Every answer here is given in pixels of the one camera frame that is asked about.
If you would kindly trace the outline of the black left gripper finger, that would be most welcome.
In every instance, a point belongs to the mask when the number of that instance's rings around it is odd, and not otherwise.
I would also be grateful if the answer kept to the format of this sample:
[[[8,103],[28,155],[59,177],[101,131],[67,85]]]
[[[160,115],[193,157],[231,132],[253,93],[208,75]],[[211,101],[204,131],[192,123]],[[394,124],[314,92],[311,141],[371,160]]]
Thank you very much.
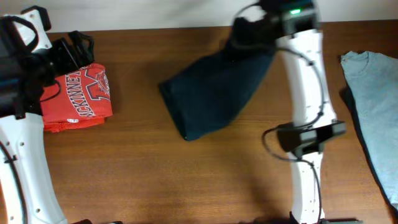
[[[79,69],[73,49],[65,38],[52,42],[51,60],[58,74],[65,75]]]
[[[94,39],[77,30],[69,32],[68,36],[73,44],[74,58],[78,67],[87,66],[95,61]]]

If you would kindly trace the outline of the navy blue shorts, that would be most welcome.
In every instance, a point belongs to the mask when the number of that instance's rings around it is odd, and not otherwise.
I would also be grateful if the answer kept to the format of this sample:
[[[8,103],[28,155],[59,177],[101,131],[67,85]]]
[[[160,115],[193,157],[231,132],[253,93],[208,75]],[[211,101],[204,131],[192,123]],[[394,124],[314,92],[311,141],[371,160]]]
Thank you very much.
[[[274,53],[223,49],[159,84],[172,120],[186,141],[227,127],[265,77]]]

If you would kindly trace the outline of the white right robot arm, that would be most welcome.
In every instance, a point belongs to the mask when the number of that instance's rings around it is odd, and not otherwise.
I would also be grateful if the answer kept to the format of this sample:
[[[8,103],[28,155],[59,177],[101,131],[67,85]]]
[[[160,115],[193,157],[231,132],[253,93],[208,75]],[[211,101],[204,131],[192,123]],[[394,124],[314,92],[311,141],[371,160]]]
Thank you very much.
[[[274,158],[288,162],[292,174],[291,223],[328,223],[323,210],[321,167],[325,143],[345,133],[330,101],[323,61],[323,32],[315,1],[256,1],[269,38],[246,44],[245,51],[280,52],[290,94],[292,121],[264,131],[262,145]]]

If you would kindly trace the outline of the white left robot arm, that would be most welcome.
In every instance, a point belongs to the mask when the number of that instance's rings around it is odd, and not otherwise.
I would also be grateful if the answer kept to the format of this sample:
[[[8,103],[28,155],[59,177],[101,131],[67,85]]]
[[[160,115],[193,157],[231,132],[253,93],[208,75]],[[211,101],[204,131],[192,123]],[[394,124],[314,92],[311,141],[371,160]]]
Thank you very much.
[[[41,98],[56,77],[93,63],[94,40],[81,32],[50,41],[46,8],[1,16],[1,190],[9,223],[67,223],[44,148]]]

